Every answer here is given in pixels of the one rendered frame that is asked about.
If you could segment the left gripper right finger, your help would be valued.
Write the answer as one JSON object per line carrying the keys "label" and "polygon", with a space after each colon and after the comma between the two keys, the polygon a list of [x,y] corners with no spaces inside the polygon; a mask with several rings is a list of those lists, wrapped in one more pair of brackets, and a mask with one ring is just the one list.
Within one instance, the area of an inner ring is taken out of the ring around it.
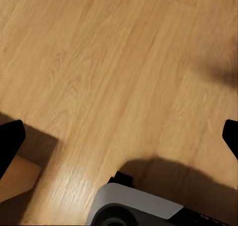
{"label": "left gripper right finger", "polygon": [[226,120],[222,137],[238,160],[238,122]]}

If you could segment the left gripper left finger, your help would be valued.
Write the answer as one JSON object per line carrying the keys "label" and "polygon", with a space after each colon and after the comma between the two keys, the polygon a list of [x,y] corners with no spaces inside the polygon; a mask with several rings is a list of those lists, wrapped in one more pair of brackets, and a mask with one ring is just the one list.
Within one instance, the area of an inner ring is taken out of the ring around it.
{"label": "left gripper left finger", "polygon": [[21,120],[0,126],[0,179],[25,138],[25,128]]}

